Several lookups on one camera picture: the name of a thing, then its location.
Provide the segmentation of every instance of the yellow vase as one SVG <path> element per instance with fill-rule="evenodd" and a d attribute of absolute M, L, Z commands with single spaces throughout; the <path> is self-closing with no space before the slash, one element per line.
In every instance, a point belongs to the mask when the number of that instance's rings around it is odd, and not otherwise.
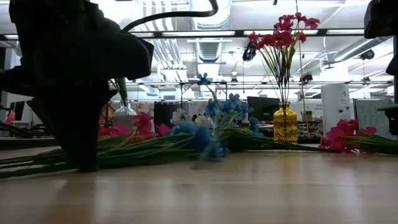
<path fill-rule="evenodd" d="M 290 102 L 279 103 L 274 113 L 274 140 L 297 144 L 297 114 L 290 109 Z"/>

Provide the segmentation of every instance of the glass vase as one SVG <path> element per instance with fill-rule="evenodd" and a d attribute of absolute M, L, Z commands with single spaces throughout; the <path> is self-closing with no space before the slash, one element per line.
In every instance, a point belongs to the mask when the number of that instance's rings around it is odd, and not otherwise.
<path fill-rule="evenodd" d="M 290 109 L 290 102 L 280 102 L 274 113 L 274 140 L 297 144 L 297 114 Z"/>
<path fill-rule="evenodd" d="M 137 113 L 130 108 L 128 102 L 122 101 L 120 107 L 114 112 L 113 125 L 124 124 L 132 130 L 134 124 L 132 115 L 137 115 Z"/>

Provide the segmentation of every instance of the wooden table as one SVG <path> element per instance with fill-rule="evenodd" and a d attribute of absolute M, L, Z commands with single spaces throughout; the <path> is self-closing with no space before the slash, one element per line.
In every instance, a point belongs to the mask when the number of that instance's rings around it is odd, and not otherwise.
<path fill-rule="evenodd" d="M 191 167 L 0 180 L 0 223 L 398 223 L 398 157 L 249 152 Z"/>

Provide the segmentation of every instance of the white flower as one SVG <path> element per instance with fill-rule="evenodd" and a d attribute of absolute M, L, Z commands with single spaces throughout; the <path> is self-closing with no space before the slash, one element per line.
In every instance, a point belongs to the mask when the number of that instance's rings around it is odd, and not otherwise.
<path fill-rule="evenodd" d="M 177 109 L 177 111 L 173 112 L 173 116 L 172 116 L 172 119 L 170 120 L 170 122 L 172 124 L 178 125 L 182 121 L 191 122 L 192 117 L 189 114 L 187 114 L 183 109 L 180 108 L 180 109 Z"/>
<path fill-rule="evenodd" d="M 208 128 L 211 127 L 211 122 L 210 122 L 210 120 L 209 120 L 206 116 L 198 116 L 198 117 L 195 119 L 195 123 L 196 123 L 198 126 L 203 126 L 203 127 L 208 127 Z"/>

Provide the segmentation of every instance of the black cable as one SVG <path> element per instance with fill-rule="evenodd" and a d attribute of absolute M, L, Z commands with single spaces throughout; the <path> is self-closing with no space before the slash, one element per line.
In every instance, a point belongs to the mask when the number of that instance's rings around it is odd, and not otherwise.
<path fill-rule="evenodd" d="M 214 16 L 218 12 L 217 0 L 209 0 L 212 10 L 205 12 L 198 11 L 182 11 L 182 12 L 164 12 L 151 16 L 147 16 L 136 21 L 130 22 L 122 32 L 129 32 L 132 28 L 144 24 L 149 21 L 154 21 L 156 19 L 164 19 L 168 17 L 210 17 Z"/>

